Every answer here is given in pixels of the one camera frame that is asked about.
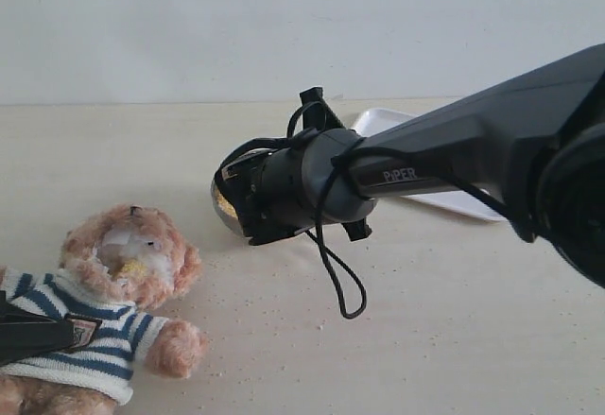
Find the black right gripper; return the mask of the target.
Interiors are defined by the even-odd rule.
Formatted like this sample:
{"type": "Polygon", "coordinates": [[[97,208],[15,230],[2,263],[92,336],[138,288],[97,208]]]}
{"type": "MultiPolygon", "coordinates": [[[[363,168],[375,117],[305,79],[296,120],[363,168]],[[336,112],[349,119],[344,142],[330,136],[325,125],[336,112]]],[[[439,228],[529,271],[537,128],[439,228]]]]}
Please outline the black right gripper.
{"type": "Polygon", "coordinates": [[[320,199],[333,160],[361,138],[337,118],[321,87],[301,92],[300,99],[302,105],[290,117],[285,137],[254,138],[226,157],[268,151],[252,170],[251,193],[240,212],[246,238],[253,246],[265,245],[308,232],[320,223],[341,225],[352,241],[365,239],[372,232],[367,222],[372,200],[356,192],[350,176],[338,175],[326,199],[320,199]]]}

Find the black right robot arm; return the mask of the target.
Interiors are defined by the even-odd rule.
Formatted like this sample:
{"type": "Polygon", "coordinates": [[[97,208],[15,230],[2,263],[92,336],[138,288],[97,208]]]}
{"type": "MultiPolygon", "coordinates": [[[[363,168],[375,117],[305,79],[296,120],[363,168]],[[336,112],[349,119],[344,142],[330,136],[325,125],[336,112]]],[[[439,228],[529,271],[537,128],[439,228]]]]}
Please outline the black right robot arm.
{"type": "Polygon", "coordinates": [[[459,190],[603,284],[602,45],[370,136],[345,127],[321,88],[301,101],[285,137],[248,141],[214,175],[216,202],[252,245],[329,224],[362,240],[380,198],[459,190]]]}

